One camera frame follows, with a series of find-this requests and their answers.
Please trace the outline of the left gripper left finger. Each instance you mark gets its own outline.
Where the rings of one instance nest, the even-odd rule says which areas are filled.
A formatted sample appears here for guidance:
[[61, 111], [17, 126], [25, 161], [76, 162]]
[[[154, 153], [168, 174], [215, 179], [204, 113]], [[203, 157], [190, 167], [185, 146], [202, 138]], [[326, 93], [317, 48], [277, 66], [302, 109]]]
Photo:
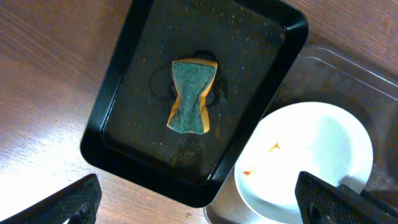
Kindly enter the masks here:
[[2, 223], [94, 224], [102, 191], [96, 174], [89, 174]]

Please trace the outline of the green and yellow sponge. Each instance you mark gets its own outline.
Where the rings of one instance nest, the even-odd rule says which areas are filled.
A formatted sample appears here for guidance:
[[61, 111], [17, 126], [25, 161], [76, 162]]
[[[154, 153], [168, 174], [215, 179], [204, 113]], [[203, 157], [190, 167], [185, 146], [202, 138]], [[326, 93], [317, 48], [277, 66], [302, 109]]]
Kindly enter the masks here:
[[210, 130], [206, 97], [215, 80], [218, 63], [200, 58], [172, 62], [172, 78], [177, 98], [167, 127], [185, 134], [205, 134]]

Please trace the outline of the pale blue-white plate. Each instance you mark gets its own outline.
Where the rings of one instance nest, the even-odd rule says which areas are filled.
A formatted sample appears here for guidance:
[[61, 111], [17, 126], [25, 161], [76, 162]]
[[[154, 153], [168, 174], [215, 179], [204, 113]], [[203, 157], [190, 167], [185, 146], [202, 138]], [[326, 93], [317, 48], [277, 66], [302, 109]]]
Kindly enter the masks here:
[[360, 193], [373, 166], [366, 128], [321, 102], [280, 108], [261, 119], [234, 166], [244, 203], [268, 223], [301, 223], [295, 186], [301, 171]]

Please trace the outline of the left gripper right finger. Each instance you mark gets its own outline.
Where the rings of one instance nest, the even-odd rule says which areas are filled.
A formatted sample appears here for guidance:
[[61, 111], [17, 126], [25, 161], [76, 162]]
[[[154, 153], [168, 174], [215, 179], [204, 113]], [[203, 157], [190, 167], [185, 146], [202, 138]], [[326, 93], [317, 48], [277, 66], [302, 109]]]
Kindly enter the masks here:
[[345, 184], [334, 187], [308, 172], [299, 173], [295, 196], [304, 224], [397, 224], [397, 207], [375, 192], [357, 193]]

